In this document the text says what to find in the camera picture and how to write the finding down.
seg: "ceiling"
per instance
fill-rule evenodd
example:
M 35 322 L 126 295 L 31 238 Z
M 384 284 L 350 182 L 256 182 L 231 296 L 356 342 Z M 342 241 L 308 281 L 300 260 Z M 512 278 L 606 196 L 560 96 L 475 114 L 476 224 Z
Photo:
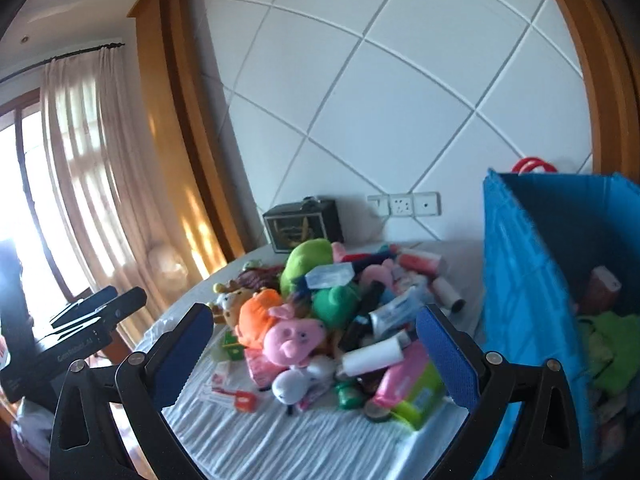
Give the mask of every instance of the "ceiling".
M 0 76 L 70 46 L 119 37 L 135 1 L 27 0 L 0 40 Z

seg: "red handle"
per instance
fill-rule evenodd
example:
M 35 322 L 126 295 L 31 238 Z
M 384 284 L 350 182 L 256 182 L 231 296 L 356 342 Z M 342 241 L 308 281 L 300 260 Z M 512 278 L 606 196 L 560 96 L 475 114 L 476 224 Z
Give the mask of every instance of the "red handle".
M 511 170 L 513 173 L 531 173 L 536 168 L 543 168 L 547 173 L 557 173 L 556 167 L 537 156 L 526 156 L 519 160 Z

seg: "wall outlet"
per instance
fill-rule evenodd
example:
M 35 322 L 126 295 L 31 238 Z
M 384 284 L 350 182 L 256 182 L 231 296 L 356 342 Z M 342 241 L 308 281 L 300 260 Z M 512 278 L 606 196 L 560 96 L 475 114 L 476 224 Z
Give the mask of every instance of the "wall outlet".
M 412 216 L 414 214 L 414 201 L 411 195 L 391 195 L 391 216 Z
M 387 195 L 367 196 L 369 210 L 373 216 L 389 216 L 389 197 Z
M 415 193 L 414 212 L 416 216 L 439 216 L 440 196 L 434 193 Z

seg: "black box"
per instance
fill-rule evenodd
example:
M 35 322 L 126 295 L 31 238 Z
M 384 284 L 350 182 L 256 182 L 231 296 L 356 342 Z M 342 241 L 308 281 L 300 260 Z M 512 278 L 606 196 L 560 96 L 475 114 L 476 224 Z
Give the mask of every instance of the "black box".
M 290 253 L 302 242 L 313 238 L 344 241 L 335 200 L 307 196 L 302 202 L 277 205 L 262 217 L 277 253 Z

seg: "metal screw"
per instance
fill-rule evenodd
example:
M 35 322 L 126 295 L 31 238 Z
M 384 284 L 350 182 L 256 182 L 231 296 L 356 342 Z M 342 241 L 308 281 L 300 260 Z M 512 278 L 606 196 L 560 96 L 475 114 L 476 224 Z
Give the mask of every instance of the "metal screw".
M 127 362 L 130 365 L 140 365 L 143 362 L 145 362 L 145 357 L 146 355 L 142 352 L 135 352 L 133 354 L 131 354 L 128 358 L 127 358 Z
M 502 356 L 498 352 L 489 352 L 486 355 L 486 360 L 492 365 L 499 365 L 502 363 Z
M 86 363 L 84 361 L 82 361 L 82 359 L 78 359 L 78 361 L 73 361 L 71 363 L 71 366 L 69 367 L 69 370 L 71 370 L 73 373 L 78 373 L 85 366 L 86 366 Z
M 552 372 L 559 372 L 562 370 L 562 365 L 555 359 L 549 359 L 549 361 L 546 362 L 546 367 Z

